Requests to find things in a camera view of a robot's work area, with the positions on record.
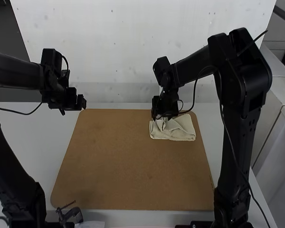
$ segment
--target cloth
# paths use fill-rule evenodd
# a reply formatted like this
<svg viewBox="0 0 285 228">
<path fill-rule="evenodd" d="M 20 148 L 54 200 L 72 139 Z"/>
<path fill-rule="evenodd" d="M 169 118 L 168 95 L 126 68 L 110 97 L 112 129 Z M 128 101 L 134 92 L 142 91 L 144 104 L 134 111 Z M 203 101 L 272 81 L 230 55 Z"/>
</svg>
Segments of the cloth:
<svg viewBox="0 0 285 228">
<path fill-rule="evenodd" d="M 169 139 L 173 141 L 194 141 L 195 129 L 189 114 L 181 115 L 168 121 L 167 117 L 149 122 L 152 139 Z"/>
</svg>

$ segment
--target white table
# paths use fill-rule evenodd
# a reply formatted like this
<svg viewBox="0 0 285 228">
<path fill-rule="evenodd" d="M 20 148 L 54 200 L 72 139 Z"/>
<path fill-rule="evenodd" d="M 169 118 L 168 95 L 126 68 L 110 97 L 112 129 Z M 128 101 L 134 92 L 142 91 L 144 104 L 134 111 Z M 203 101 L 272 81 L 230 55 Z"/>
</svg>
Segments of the white table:
<svg viewBox="0 0 285 228">
<path fill-rule="evenodd" d="M 1 103 L 1 107 L 30 111 L 36 103 Z M 102 103 L 88 104 L 89 108 L 150 109 L 146 103 Z M 212 178 L 216 186 L 220 173 L 222 156 L 223 125 L 218 104 L 197 103 L 193 109 L 197 115 Z M 58 110 L 49 110 L 43 104 L 31 116 L 21 116 L 0 112 L 0 122 L 14 153 L 25 170 L 40 182 L 48 209 L 48 221 L 56 221 L 57 216 L 50 204 L 50 195 L 73 133 L 79 112 L 68 112 L 61 116 Z M 254 195 L 262 206 L 272 228 L 276 228 L 274 219 L 258 183 L 250 170 L 250 185 Z M 166 226 L 189 224 L 192 220 L 213 220 L 212 212 L 204 211 L 134 211 L 134 210 L 84 210 L 85 220 L 105 221 L 106 227 L 125 226 Z M 249 221 L 255 228 L 266 228 L 266 223 L 256 204 L 251 201 Z"/>
</svg>

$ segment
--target white wall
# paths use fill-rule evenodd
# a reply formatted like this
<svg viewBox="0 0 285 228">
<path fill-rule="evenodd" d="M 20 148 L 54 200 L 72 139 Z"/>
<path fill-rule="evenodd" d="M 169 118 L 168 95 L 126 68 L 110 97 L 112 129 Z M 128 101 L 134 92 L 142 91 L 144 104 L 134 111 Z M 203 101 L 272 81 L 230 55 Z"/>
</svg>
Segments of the white wall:
<svg viewBox="0 0 285 228">
<path fill-rule="evenodd" d="M 239 27 L 256 37 L 266 29 L 274 4 L 275 0 L 12 0 L 31 61 L 40 61 L 42 48 L 60 51 L 69 61 L 71 82 L 94 102 L 150 101 L 158 93 L 152 72 L 158 57 L 175 62 L 207 45 L 209 36 Z M 204 80 L 210 89 L 200 97 L 216 102 L 212 80 Z M 187 91 L 183 99 L 189 101 L 192 86 Z"/>
</svg>

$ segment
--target black cable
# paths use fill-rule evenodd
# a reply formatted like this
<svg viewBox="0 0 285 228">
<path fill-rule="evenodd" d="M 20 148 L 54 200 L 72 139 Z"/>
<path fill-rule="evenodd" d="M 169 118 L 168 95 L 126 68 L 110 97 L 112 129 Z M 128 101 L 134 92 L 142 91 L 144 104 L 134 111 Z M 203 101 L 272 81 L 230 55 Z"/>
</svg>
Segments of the black cable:
<svg viewBox="0 0 285 228">
<path fill-rule="evenodd" d="M 258 39 L 260 39 L 263 35 L 265 35 L 265 33 L 267 33 L 268 30 L 265 30 L 264 32 L 262 32 L 260 35 L 258 35 L 254 40 L 252 40 L 249 44 L 247 44 L 246 47 L 243 48 L 243 50 L 239 51 L 237 53 L 237 57 L 239 57 L 240 55 L 243 54 L 244 51 L 246 51 L 248 48 L 251 47 L 251 45 L 253 45 Z"/>
<path fill-rule="evenodd" d="M 1 111 L 5 111 L 5 112 L 10 112 L 10 113 L 16 113 L 16 114 L 20 114 L 20 115 L 31 115 L 33 114 L 37 109 L 39 109 L 39 107 L 42 105 L 42 102 L 40 102 L 40 104 L 30 113 L 22 113 L 22 112 L 18 112 L 15 110 L 11 110 L 11 109 L 6 109 L 6 108 L 0 108 Z"/>
<path fill-rule="evenodd" d="M 62 56 L 62 58 L 64 59 L 64 61 L 66 62 L 66 74 L 64 76 L 67 76 L 68 73 L 68 62 L 67 62 L 67 58 L 65 56 Z"/>
<path fill-rule="evenodd" d="M 180 101 L 180 102 L 181 102 L 181 108 L 180 108 L 180 110 L 179 110 L 179 113 L 180 113 L 180 111 L 181 111 L 182 108 L 184 107 L 184 102 L 183 102 L 182 100 L 177 100 L 177 101 Z"/>
<path fill-rule="evenodd" d="M 256 203 L 256 205 L 258 206 L 258 208 L 260 209 L 265 221 L 266 221 L 266 224 L 268 226 L 268 228 L 271 228 L 270 225 L 269 225 L 269 222 L 267 220 L 267 217 L 261 207 L 261 205 L 258 203 L 258 201 L 256 200 L 256 198 L 254 197 L 253 195 L 253 192 L 252 192 L 252 189 L 251 189 L 251 186 L 250 186 L 250 183 L 249 183 L 249 180 L 246 178 L 245 174 L 243 173 L 243 171 L 240 169 L 238 163 L 237 163 L 237 159 L 236 159 L 236 155 L 235 155 L 235 152 L 234 152 L 234 148 L 233 148 L 233 144 L 232 144 L 232 141 L 231 141 L 231 137 L 230 137 L 230 134 L 229 134 L 229 131 L 227 129 L 227 126 L 226 126 L 226 123 L 225 123 L 225 120 L 224 120 L 224 114 L 223 114 L 223 110 L 222 110 L 222 77 L 221 77 L 221 74 L 220 72 L 218 71 L 218 74 L 219 74 L 219 79 L 220 79 L 220 98 L 219 98 L 219 111 L 220 111 L 220 117 L 222 119 L 222 122 L 223 122 L 223 125 L 224 125 L 224 128 L 226 130 L 226 133 L 227 133 L 227 136 L 228 136 L 228 139 L 229 139 L 229 142 L 230 142 L 230 146 L 231 146 L 231 151 L 232 151 L 232 155 L 233 155 L 233 160 L 234 160 L 234 163 L 235 163 L 235 166 L 237 168 L 237 170 L 239 171 L 239 173 L 242 175 L 244 181 L 247 183 L 248 185 L 248 188 L 250 190 L 250 194 L 251 194 L 251 198 L 253 199 L 253 201 Z"/>
<path fill-rule="evenodd" d="M 3 221 L 5 221 L 6 225 L 10 226 L 10 222 L 9 222 L 9 220 L 8 220 L 7 217 L 0 216 L 0 219 L 3 220 Z"/>
<path fill-rule="evenodd" d="M 181 102 L 181 108 L 178 111 L 178 113 L 182 110 L 182 108 L 184 107 L 184 102 L 182 100 L 177 100 L 176 102 L 180 101 Z M 168 117 L 169 115 L 172 115 L 173 112 L 172 111 L 166 111 L 165 113 L 163 113 L 160 117 L 156 117 L 157 120 L 161 119 L 162 117 Z"/>
<path fill-rule="evenodd" d="M 196 90 L 196 85 L 197 85 L 197 83 L 198 83 L 198 79 L 200 78 L 200 76 L 201 76 L 201 74 L 203 73 L 203 71 L 206 70 L 206 69 L 208 69 L 209 67 L 211 67 L 211 68 L 216 68 L 216 67 L 213 66 L 213 65 L 209 65 L 209 66 L 205 66 L 204 68 L 202 68 L 202 69 L 200 70 L 200 72 L 199 72 L 199 74 L 198 74 L 198 76 L 197 76 L 197 78 L 196 78 L 196 80 L 195 80 L 195 83 L 194 83 L 192 106 L 191 106 L 191 108 L 190 108 L 189 110 L 183 111 L 183 112 L 179 112 L 179 114 L 188 113 L 188 112 L 190 112 L 190 111 L 193 109 L 194 104 L 195 104 L 195 90 Z"/>
</svg>

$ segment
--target white object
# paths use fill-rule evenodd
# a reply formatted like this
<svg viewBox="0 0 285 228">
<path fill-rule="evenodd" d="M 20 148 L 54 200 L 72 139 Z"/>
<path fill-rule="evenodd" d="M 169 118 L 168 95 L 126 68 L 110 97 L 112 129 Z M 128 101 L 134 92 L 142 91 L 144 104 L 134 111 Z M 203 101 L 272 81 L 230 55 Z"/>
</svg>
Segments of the white object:
<svg viewBox="0 0 285 228">
<path fill-rule="evenodd" d="M 257 122 L 251 155 L 251 166 L 254 171 L 257 158 L 277 121 L 282 107 L 285 105 L 285 66 L 265 45 L 261 46 L 260 51 L 271 68 L 273 78 L 272 86 L 266 95 L 266 102 L 262 107 L 261 116 Z"/>
<path fill-rule="evenodd" d="M 87 221 L 75 224 L 75 228 L 105 228 L 105 222 Z"/>
<path fill-rule="evenodd" d="M 0 107 L 29 112 L 38 103 L 0 103 Z M 185 103 L 184 110 L 192 104 Z M 151 109 L 150 103 L 88 103 L 88 108 Z M 214 186 L 216 187 L 221 167 L 223 124 L 218 104 L 196 103 L 193 109 L 199 122 Z M 67 151 L 79 112 L 66 112 L 61 116 L 58 110 L 49 110 L 43 104 L 30 116 L 16 115 L 0 111 L 3 133 L 26 172 L 38 181 L 46 196 L 47 221 L 58 221 L 55 208 L 50 203 L 59 168 Z M 271 228 L 276 224 L 258 183 L 250 170 L 250 185 L 255 198 L 262 206 Z M 255 228 L 267 228 L 262 213 L 251 200 L 248 220 Z M 137 211 L 137 210 L 83 210 L 85 221 L 104 221 L 106 227 L 162 226 L 190 224 L 192 220 L 214 219 L 212 211 Z"/>
<path fill-rule="evenodd" d="M 189 114 L 178 116 L 168 121 L 167 117 L 149 122 L 152 139 L 169 139 L 173 141 L 194 141 L 195 129 Z"/>
<path fill-rule="evenodd" d="M 285 106 L 254 166 L 276 224 L 285 227 Z"/>
</svg>

